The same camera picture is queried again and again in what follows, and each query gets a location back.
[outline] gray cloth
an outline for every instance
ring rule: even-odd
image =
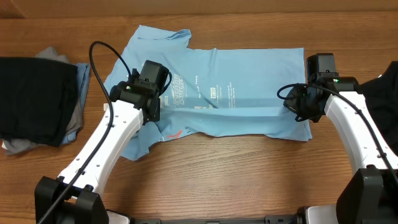
[[[47,47],[45,50],[38,53],[35,57],[46,58],[50,60],[56,60],[59,62],[70,63],[67,56],[59,55],[53,47]],[[78,99],[73,111],[72,118],[67,126],[66,136],[83,126],[83,111],[81,109],[80,99]],[[24,152],[33,149],[37,146],[43,146],[42,144],[34,143],[28,139],[10,139],[3,140],[6,150],[6,155],[13,155],[20,152]]]

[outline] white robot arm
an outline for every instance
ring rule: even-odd
[[[376,133],[392,168],[398,169],[398,157],[391,151],[374,124],[366,107],[365,97],[355,91],[340,92],[340,94],[361,109]],[[331,95],[327,100],[325,113],[343,141],[354,174],[358,169],[365,169],[368,166],[374,166],[380,170],[387,169],[364,121],[350,105],[337,96]],[[305,216],[307,224],[339,224],[336,204],[310,207],[306,210]]]
[[[108,177],[119,159],[120,154],[126,147],[126,144],[132,136],[138,132],[143,122],[142,110],[134,108],[132,103],[117,100],[113,104],[114,118],[113,126],[108,137],[102,143],[101,147],[90,161],[86,169],[73,186],[84,189],[87,185],[92,187],[92,191],[100,196],[104,193],[104,188]],[[89,138],[84,148],[76,158],[65,168],[58,177],[63,177],[63,183],[69,184],[75,176],[77,170],[87,160],[98,141],[103,136],[109,122],[109,108],[95,129],[93,135]]]

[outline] wooden table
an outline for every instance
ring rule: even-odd
[[[1,20],[0,56],[34,56],[54,46],[72,62],[88,62],[93,41],[122,52],[139,24],[191,29],[193,49],[304,47],[305,57],[333,52],[340,74],[360,83],[398,59],[398,12]],[[104,80],[116,57],[104,47],[94,55]],[[73,144],[10,157],[0,153],[0,223],[34,223],[37,182],[43,175],[56,177],[78,154],[100,121],[104,102],[92,75],[85,125]],[[348,157],[327,118],[311,128],[309,142],[195,134],[158,144],[136,162],[119,159],[103,202],[136,218],[164,220],[263,217],[335,203],[352,175]]]

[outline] black fabric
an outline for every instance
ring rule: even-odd
[[[380,78],[361,85],[366,106],[387,144],[398,155],[398,62]]]
[[[0,138],[59,146],[78,99],[77,67],[0,57]]]

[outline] black cable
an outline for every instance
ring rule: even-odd
[[[369,123],[369,121],[366,119],[365,115],[363,115],[362,111],[360,109],[358,109],[352,102],[350,102],[350,100],[348,100],[347,98],[343,97],[342,95],[340,95],[339,93],[329,90],[325,87],[322,86],[315,86],[315,85],[308,85],[308,84],[302,84],[302,83],[297,83],[297,84],[290,84],[290,85],[286,85],[283,86],[282,88],[280,88],[277,92],[277,96],[282,99],[282,100],[290,100],[291,98],[289,97],[283,97],[280,95],[281,91],[290,88],[290,87],[296,87],[296,86],[301,86],[301,87],[305,87],[305,88],[317,88],[319,90],[323,90],[327,93],[330,93],[332,95],[337,96],[338,98],[342,99],[344,102],[346,102],[347,104],[350,105],[350,107],[352,107],[355,112],[357,112],[357,114],[359,114],[359,116],[362,118],[363,122],[365,123],[366,127],[368,128],[374,143],[376,144],[377,150],[380,153],[381,158],[383,159],[383,162],[385,163],[385,165],[387,166],[389,172],[391,173],[392,178],[394,179],[394,183],[396,185],[396,187],[398,188],[398,178],[396,173],[394,172],[390,162],[387,159],[386,153],[384,153],[383,148],[380,145],[379,140],[377,139],[376,133],[374,133],[373,128],[371,126],[371,124]]]
[[[73,186],[73,184],[76,182],[76,180],[79,178],[79,176],[83,173],[84,169],[86,169],[88,163],[91,161],[91,159],[95,156],[95,154],[97,153],[97,151],[100,149],[102,143],[104,143],[107,135],[109,134],[112,125],[113,125],[113,106],[112,106],[112,102],[109,99],[109,95],[108,92],[105,89],[105,86],[100,78],[100,76],[98,75],[97,69],[95,69],[95,65],[94,65],[94,60],[93,60],[93,48],[96,44],[101,44],[109,49],[111,49],[120,59],[120,61],[122,61],[123,65],[126,67],[127,72],[129,74],[129,76],[131,76],[131,72],[129,70],[129,67],[127,66],[127,64],[125,63],[125,61],[123,60],[122,56],[120,56],[120,54],[110,45],[101,42],[101,41],[95,41],[90,45],[90,51],[88,53],[88,56],[90,58],[90,65],[93,69],[94,75],[97,78],[97,81],[99,83],[99,85],[101,86],[102,91],[105,94],[105,98],[106,101],[108,102],[109,105],[109,111],[110,111],[110,117],[109,117],[109,123],[108,123],[108,127],[106,127],[106,130],[102,136],[102,138],[99,140],[97,146],[94,148],[93,152],[91,152],[91,154],[88,156],[88,158],[86,159],[86,161],[83,163],[83,165],[77,170],[76,175],[73,177],[73,179],[69,182],[69,184],[67,185],[67,187],[62,191],[62,193],[58,196],[58,198],[54,201],[54,203],[50,206],[50,208],[46,211],[46,213],[43,215],[43,217],[39,220],[39,222],[37,224],[43,224],[44,221],[46,221],[46,219],[49,218],[50,214],[54,211],[55,207],[61,202],[64,201],[66,199],[66,195],[69,192],[70,188]]]
[[[162,94],[164,91],[166,91],[166,89],[169,87],[170,83],[172,82],[172,73],[169,72],[169,83],[163,87],[163,90],[160,94]]]

